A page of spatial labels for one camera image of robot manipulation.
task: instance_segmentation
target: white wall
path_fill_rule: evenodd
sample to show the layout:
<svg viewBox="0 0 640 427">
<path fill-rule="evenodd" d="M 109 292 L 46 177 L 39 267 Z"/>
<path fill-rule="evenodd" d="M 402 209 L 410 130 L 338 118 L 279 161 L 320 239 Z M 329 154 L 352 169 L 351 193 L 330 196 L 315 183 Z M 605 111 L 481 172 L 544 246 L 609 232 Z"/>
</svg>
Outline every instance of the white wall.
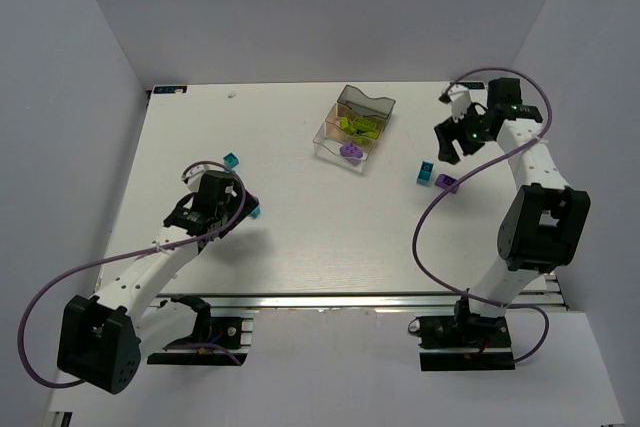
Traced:
<svg viewBox="0 0 640 427">
<path fill-rule="evenodd" d="M 640 426 L 640 0 L 548 0 L 515 66 L 555 104 L 550 146 L 592 208 L 574 263 L 558 270 L 586 311 L 628 426 Z"/>
<path fill-rule="evenodd" d="M 510 65 L 545 0 L 98 0 L 154 83 L 446 79 Z"/>
<path fill-rule="evenodd" d="M 55 274 L 102 253 L 145 97 L 95 0 L 0 0 L 0 12 L 0 423 L 30 427 L 50 392 L 19 364 L 19 316 Z M 50 379 L 62 309 L 87 280 L 45 297 L 28 326 Z"/>
</svg>

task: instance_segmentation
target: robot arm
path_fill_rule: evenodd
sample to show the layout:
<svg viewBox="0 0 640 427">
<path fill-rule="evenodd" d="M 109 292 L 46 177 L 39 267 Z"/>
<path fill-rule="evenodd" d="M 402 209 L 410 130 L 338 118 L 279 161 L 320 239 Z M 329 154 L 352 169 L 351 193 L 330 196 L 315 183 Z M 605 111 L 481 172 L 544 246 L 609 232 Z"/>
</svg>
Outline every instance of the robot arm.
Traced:
<svg viewBox="0 0 640 427">
<path fill-rule="evenodd" d="M 440 100 L 450 104 L 452 116 L 435 127 L 438 158 L 451 164 L 460 160 L 454 141 L 463 155 L 473 155 L 490 141 L 507 153 L 534 138 L 542 123 L 536 107 L 522 104 L 517 79 L 489 82 L 487 108 L 482 113 L 462 86 L 454 86 Z M 491 335 L 504 321 L 506 306 L 532 280 L 571 262 L 589 211 L 588 194 L 569 187 L 544 143 L 514 155 L 509 166 L 517 194 L 498 231 L 498 257 L 469 290 L 503 307 L 460 299 L 453 337 L 466 343 Z"/>
<path fill-rule="evenodd" d="M 240 207 L 240 186 L 229 173 L 198 166 L 183 181 L 193 193 L 164 220 L 153 242 L 157 246 L 213 234 Z M 242 211 L 217 237 L 224 237 L 257 206 L 258 200 L 247 192 Z M 142 360 L 171 342 L 209 341 L 210 306 L 202 299 L 174 296 L 160 308 L 147 310 L 167 282 L 211 240 L 158 247 L 156 253 L 136 259 L 91 298 L 75 296 L 64 311 L 60 370 L 116 394 L 129 385 Z"/>
</svg>

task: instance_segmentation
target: transparent bin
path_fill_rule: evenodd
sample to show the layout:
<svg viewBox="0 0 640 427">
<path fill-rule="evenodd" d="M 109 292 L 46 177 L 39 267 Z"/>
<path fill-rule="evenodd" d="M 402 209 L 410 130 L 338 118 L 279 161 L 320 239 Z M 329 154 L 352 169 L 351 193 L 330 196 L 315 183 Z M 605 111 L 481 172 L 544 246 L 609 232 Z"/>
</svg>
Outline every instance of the transparent bin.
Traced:
<svg viewBox="0 0 640 427">
<path fill-rule="evenodd" d="M 347 169 L 363 172 L 382 138 L 394 105 L 393 99 L 372 99 L 356 87 L 347 85 L 313 139 L 316 155 Z M 342 128 L 345 122 L 343 119 L 350 121 L 350 127 L 345 128 L 348 132 Z M 354 132 L 352 126 L 360 124 L 353 122 L 363 120 L 367 121 L 372 130 L 368 133 Z"/>
</svg>

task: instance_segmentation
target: green block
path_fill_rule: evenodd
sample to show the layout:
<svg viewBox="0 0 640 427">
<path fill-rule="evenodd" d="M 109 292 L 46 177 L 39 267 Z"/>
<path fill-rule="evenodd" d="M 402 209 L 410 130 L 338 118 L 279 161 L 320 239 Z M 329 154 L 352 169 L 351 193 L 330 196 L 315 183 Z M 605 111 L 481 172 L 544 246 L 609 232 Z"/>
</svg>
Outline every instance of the green block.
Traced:
<svg viewBox="0 0 640 427">
<path fill-rule="evenodd" d="M 356 130 L 361 130 L 362 132 L 375 132 L 378 125 L 372 120 L 356 119 L 351 122 L 351 126 Z"/>
</svg>

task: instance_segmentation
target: purple object in container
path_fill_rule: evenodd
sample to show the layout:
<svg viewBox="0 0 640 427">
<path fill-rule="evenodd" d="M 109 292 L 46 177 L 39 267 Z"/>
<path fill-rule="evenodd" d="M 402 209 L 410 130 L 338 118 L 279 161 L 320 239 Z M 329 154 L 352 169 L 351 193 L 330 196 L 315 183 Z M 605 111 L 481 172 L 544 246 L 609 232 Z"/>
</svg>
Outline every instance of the purple object in container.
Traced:
<svg viewBox="0 0 640 427">
<path fill-rule="evenodd" d="M 454 179 L 453 177 L 449 177 L 447 174 L 440 174 L 438 176 L 438 178 L 436 179 L 436 185 L 438 187 L 440 187 L 441 189 L 446 189 L 447 187 L 449 187 L 451 184 L 453 184 L 457 180 L 458 179 Z M 459 186 L 456 186 L 456 188 L 453 189 L 451 191 L 451 193 L 455 194 L 458 191 L 458 187 Z"/>
<path fill-rule="evenodd" d="M 344 144 L 340 147 L 340 155 L 345 157 L 346 160 L 351 162 L 353 165 L 358 165 L 360 163 L 360 159 L 364 155 L 362 153 L 362 149 L 358 147 L 353 142 L 349 142 L 348 144 Z"/>
</svg>

